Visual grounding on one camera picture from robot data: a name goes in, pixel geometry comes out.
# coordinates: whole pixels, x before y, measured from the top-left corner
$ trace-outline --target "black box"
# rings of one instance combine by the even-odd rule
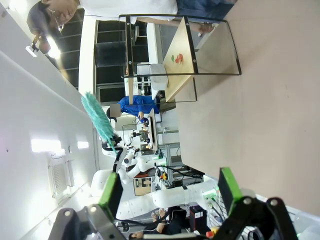
[[[207,226],[207,211],[200,206],[191,206],[190,207],[190,228],[191,231],[198,230],[200,234],[206,234],[210,231],[210,228]]]

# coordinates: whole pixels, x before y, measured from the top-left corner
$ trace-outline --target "teal feather duster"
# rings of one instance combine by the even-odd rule
[[[96,97],[90,92],[86,92],[84,96],[81,97],[81,102],[102,140],[108,142],[115,154],[117,154],[111,141],[115,135],[114,129]]]

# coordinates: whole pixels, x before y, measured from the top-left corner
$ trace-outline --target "eyeglasses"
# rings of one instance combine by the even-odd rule
[[[61,33],[62,30],[64,29],[65,25],[59,23],[59,16],[55,16],[55,13],[58,13],[57,11],[52,11],[50,8],[48,8],[48,10],[51,12],[51,16],[54,18],[58,31]]]

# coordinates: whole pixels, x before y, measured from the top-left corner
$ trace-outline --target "man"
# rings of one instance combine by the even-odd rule
[[[237,0],[41,0],[29,11],[27,24],[35,35],[50,34],[66,24],[82,6],[85,14],[97,20],[118,20],[125,14],[167,14],[189,15],[223,19]],[[173,17],[132,17],[136,21],[178,26]],[[199,33],[208,33],[211,24],[191,23],[190,27]]]
[[[142,96],[134,95],[133,104],[129,104],[129,97],[125,96],[122,98],[118,104],[120,104],[120,110],[122,113],[127,113],[134,115],[139,118],[142,123],[146,122],[145,114],[149,114],[151,110],[154,110],[155,114],[164,113],[176,107],[174,102],[165,102],[164,99],[159,99],[156,97],[155,100],[152,99],[152,96]],[[110,108],[106,111],[106,115],[109,119],[113,119],[117,122],[115,117],[110,115]]]
[[[190,227],[189,220],[186,219],[187,212],[180,208],[179,206],[174,206],[172,209],[171,222],[165,223],[161,222],[157,225],[156,229],[144,230],[131,233],[129,235],[129,240],[133,239],[143,239],[144,234],[164,234],[164,235],[174,235],[180,234],[182,229],[187,229]],[[165,215],[165,211],[160,208],[159,216],[162,218]],[[157,220],[157,217],[152,215],[153,222]]]

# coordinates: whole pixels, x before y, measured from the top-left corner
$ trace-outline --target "screw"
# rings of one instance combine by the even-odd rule
[[[270,202],[271,206],[276,206],[278,204],[278,201],[276,199],[271,200]]]
[[[94,213],[95,211],[97,211],[97,208],[95,206],[93,206],[92,208],[90,208],[90,212]]]
[[[251,198],[249,198],[249,197],[247,197],[247,198],[245,198],[245,199],[243,200],[243,203],[244,203],[245,205],[249,205],[249,204],[251,204],[251,202],[252,202],[252,200],[251,200]]]

